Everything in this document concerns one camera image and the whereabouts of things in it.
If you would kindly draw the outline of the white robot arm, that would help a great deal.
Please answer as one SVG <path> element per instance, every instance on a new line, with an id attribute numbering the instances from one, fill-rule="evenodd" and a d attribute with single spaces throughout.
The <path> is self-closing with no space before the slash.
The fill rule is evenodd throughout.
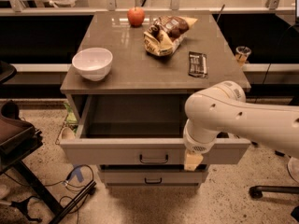
<path id="1" fill-rule="evenodd" d="M 223 81 L 192 94 L 185 103 L 185 114 L 186 170 L 195 170 L 217 135 L 224 132 L 289 155 L 289 174 L 299 181 L 298 106 L 250 104 L 238 84 Z"/>

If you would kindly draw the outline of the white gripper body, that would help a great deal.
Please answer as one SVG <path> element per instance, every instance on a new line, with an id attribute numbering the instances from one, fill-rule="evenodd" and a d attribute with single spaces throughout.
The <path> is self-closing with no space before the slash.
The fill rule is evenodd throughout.
<path id="1" fill-rule="evenodd" d="M 218 134 L 200 124 L 186 123 L 183 131 L 184 145 L 190 152 L 204 154 L 214 146 Z"/>

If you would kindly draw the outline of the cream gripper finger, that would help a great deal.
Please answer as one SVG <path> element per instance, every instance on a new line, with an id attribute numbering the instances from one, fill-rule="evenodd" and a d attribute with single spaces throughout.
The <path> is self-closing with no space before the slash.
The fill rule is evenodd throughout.
<path id="1" fill-rule="evenodd" d="M 202 154 L 197 154 L 186 149 L 184 154 L 184 169 L 186 171 L 194 171 L 203 159 Z"/>

